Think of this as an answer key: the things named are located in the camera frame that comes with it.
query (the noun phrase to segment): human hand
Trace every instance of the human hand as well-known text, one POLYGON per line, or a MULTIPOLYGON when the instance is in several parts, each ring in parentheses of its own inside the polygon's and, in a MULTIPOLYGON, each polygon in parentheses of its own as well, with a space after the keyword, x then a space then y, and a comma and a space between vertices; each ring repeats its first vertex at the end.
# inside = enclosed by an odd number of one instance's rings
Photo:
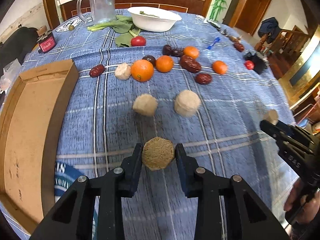
MULTIPOLYGON (((289 211, 292 208, 293 202, 299 196, 301 190, 303 188, 303 182, 299 178, 292 187, 292 190, 284 203, 284 211, 289 211)), ((307 195, 304 195, 301 198, 300 204, 303 205, 306 202, 307 195)), ((300 213, 296 217, 296 221, 299 224, 307 224, 310 223, 316 216, 320 207, 320 192, 316 192, 315 197, 311 199, 308 203, 304 205, 300 213)))

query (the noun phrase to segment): small orange fruit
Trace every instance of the small orange fruit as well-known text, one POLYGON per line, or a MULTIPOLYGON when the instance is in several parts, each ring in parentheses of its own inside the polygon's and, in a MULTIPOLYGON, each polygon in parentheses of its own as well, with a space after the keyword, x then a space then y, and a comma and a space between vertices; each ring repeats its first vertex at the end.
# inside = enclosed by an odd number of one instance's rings
POLYGON ((145 59, 139 59, 131 66, 132 77, 140 82, 148 81, 152 77, 153 72, 153 65, 145 59))
POLYGON ((173 59, 170 56, 163 55, 156 60, 156 69, 159 72, 169 72, 173 68, 173 59))
POLYGON ((184 48, 183 54, 188 55, 193 59, 196 59, 199 56, 199 50, 196 47, 187 46, 184 48))
POLYGON ((228 70, 228 66, 221 60, 217 60, 216 62, 212 63, 212 68, 220 75, 224 75, 228 70))

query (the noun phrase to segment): plaid tablecloth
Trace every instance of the plaid tablecloth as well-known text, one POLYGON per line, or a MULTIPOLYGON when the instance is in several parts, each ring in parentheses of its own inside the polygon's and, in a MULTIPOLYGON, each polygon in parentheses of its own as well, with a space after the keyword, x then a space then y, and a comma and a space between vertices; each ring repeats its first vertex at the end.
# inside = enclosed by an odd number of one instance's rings
MULTIPOLYGON (((126 9, 117 13, 129 16, 126 9)), ((257 75, 244 67, 243 55, 253 49, 245 41, 246 50, 241 53, 198 16, 179 14, 182 20, 165 33, 142 32, 147 39, 145 47, 119 49, 115 45, 118 33, 110 28, 89 32, 89 24, 79 22, 72 32, 63 31, 66 25, 53 32, 57 45, 49 53, 33 51, 26 56, 23 70, 69 58, 79 70, 60 133, 57 162, 71 165, 89 178, 102 176, 119 166, 136 143, 160 136, 174 144, 183 143, 200 166, 217 175, 241 175, 283 220, 283 202, 297 175, 277 156, 275 141, 259 128, 269 109, 276 109, 281 121, 294 122, 281 86, 270 69, 257 75), (206 50, 216 37, 221 38, 220 43, 206 50), (213 75, 212 83, 198 85, 194 74, 177 64, 178 58, 174 58, 172 71, 155 71, 145 83, 115 78, 113 72, 118 64, 133 63, 145 55, 157 58, 165 44, 199 48, 197 60, 203 71, 213 75), (212 71, 211 64, 216 60, 228 65, 226 75, 212 71), (97 64, 106 66, 106 71, 91 78, 89 70, 97 64), (202 103, 191 118, 181 117, 173 109, 175 97, 185 89, 197 93, 202 103), (158 100, 154 117, 132 110, 133 101, 143 93, 158 100)), ((137 193, 122 203, 127 239, 193 239, 197 199, 184 196, 175 161, 160 171, 151 172, 143 166, 137 193)))

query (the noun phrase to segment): glass pitcher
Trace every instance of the glass pitcher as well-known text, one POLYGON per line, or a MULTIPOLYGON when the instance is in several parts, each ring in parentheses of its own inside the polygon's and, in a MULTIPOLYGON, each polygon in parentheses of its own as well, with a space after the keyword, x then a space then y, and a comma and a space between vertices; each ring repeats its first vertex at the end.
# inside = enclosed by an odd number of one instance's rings
MULTIPOLYGON (((87 23, 81 13, 81 1, 77 2, 77 14, 79 18, 87 23)), ((89 0, 93 24, 105 23, 116 18, 115 0, 89 0)))

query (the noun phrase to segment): metal screw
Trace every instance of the metal screw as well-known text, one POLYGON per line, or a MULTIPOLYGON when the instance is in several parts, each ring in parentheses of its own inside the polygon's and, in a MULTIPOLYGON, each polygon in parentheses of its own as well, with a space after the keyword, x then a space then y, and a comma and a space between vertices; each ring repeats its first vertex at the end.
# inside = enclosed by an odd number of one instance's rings
POLYGON ((196 172, 199 173, 199 174, 204 174, 205 173, 205 168, 198 167, 198 168, 196 168, 196 172))
POLYGON ((234 175, 232 177, 232 179, 235 181, 235 182, 240 182, 242 180, 242 177, 240 175, 234 175))
POLYGON ((78 178, 79 182, 85 182, 86 180, 87 180, 87 177, 83 175, 78 178))
POLYGON ((123 171, 123 169, 122 169, 121 167, 117 167, 117 168, 115 168, 115 169, 113 170, 113 172, 114 172, 115 174, 120 174, 120 173, 122 173, 122 171, 123 171))

